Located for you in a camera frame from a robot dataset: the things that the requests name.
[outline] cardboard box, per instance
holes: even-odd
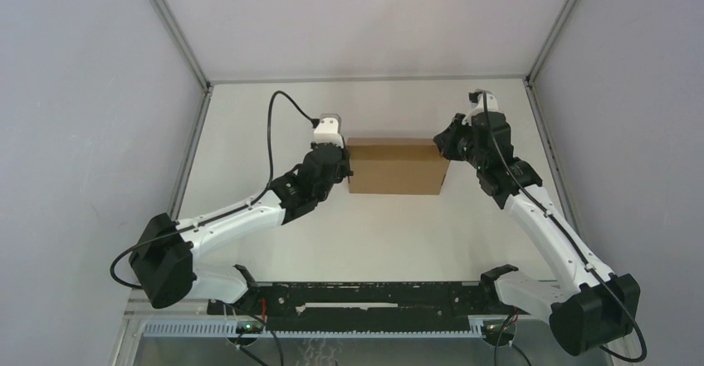
[[[350,193],[440,194],[449,160],[432,139],[350,138]]]

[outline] white table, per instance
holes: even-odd
[[[312,117],[337,113],[345,137],[432,138],[467,92],[491,90],[527,160],[558,202],[521,80],[346,81],[216,85],[179,217],[193,217],[261,191],[267,176],[266,108],[275,90]],[[275,177],[299,163],[312,130],[284,98],[272,126]],[[259,281],[476,281],[511,263],[553,280],[526,234],[479,187],[474,169],[452,162],[439,196],[349,194],[336,185],[318,208],[290,224],[244,237],[212,254]]]

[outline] white wall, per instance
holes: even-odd
[[[148,0],[0,5],[0,363],[106,364],[200,89]]]
[[[565,0],[168,0],[208,78],[525,75]]]
[[[704,0],[581,0],[537,81],[582,233],[643,293],[648,364],[702,364]]]

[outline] gray floor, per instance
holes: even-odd
[[[555,342],[550,328],[536,321],[519,321],[515,342],[535,366],[611,364],[599,350],[573,358]],[[481,339],[282,339],[281,343],[286,364],[291,366],[493,364],[492,348]],[[260,339],[248,349],[271,366],[279,364],[271,339]],[[499,351],[501,366],[526,365],[514,350],[502,348]],[[144,338],[134,364],[256,365],[225,338]]]

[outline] robotic arm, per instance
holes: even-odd
[[[231,304],[255,284],[242,266],[215,266],[202,259],[235,238],[306,215],[327,199],[335,183],[352,174],[338,115],[320,117],[311,147],[302,163],[274,179],[258,197],[195,218],[171,221],[164,213],[149,221],[139,242],[172,235],[138,248],[130,257],[132,270],[154,308],[184,298]]]
[[[482,274],[491,299],[513,305],[550,325],[569,354],[624,337],[633,330],[640,287],[617,276],[577,236],[555,207],[535,170],[514,157],[511,127],[489,92],[470,94],[472,108],[457,114],[435,138],[443,157],[467,161],[483,191],[528,234],[560,288],[536,281],[511,265]],[[622,306],[614,297],[618,297]]]

